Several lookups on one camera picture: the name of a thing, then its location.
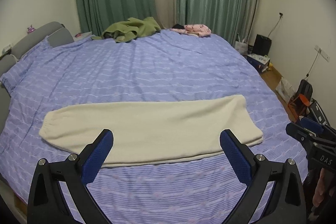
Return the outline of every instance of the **green clothing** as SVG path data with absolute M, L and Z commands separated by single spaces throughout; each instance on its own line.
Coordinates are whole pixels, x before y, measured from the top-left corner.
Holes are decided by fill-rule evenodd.
M 109 26 L 101 35 L 113 38 L 116 42 L 128 42 L 137 37 L 146 37 L 160 31 L 161 28 L 153 17 L 144 20 L 128 18 L 127 21 L 116 22 Z

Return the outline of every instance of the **gray headboard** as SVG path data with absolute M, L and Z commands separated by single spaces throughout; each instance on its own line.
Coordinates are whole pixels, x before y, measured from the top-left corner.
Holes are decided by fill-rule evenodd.
M 21 39 L 11 50 L 12 55 L 5 55 L 0 58 L 0 76 L 6 73 L 15 65 L 16 59 L 20 59 L 32 47 L 41 42 L 47 35 L 48 41 L 52 47 L 57 47 L 72 43 L 73 37 L 70 32 L 58 22 L 50 22 L 36 29 L 26 37 Z M 0 134 L 2 133 L 5 122 L 9 114 L 9 104 L 11 97 L 6 88 L 0 83 Z

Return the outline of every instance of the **black speaker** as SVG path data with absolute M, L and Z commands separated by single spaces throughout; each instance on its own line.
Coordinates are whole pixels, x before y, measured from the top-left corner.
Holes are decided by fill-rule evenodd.
M 271 48 L 271 44 L 272 40 L 270 40 L 270 38 L 257 34 L 252 53 L 262 56 L 268 55 L 269 49 Z

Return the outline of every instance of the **blue gripper pad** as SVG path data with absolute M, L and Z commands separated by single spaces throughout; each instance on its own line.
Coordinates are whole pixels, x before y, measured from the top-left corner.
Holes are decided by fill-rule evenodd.
M 251 165 L 225 131 L 220 134 L 219 142 L 238 180 L 248 187 L 252 182 Z
M 84 185 L 95 180 L 99 169 L 103 165 L 113 145 L 113 134 L 107 131 L 101 141 L 82 166 L 82 183 Z
M 317 122 L 314 122 L 306 117 L 300 120 L 301 126 L 315 133 L 316 135 L 323 133 L 323 127 Z

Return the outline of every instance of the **silver screw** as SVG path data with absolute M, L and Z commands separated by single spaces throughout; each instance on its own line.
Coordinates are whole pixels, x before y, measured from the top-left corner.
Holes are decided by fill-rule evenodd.
M 256 155 L 256 158 L 257 158 L 257 160 L 259 160 L 259 161 L 263 161 L 263 160 L 265 160 L 265 156 L 262 155 L 262 154 L 257 154 L 257 155 Z
M 43 158 L 40 159 L 40 160 L 39 160 L 39 165 L 44 165 L 44 164 L 45 164 L 45 159 L 43 159 Z
M 71 154 L 71 155 L 68 157 L 68 159 L 71 160 L 71 161 L 75 160 L 76 158 L 77 158 L 77 155 L 76 155 L 76 154 Z
M 295 164 L 295 160 L 293 160 L 292 158 L 289 158 L 289 159 L 288 159 L 288 163 L 289 163 L 290 165 L 294 165 L 294 164 Z

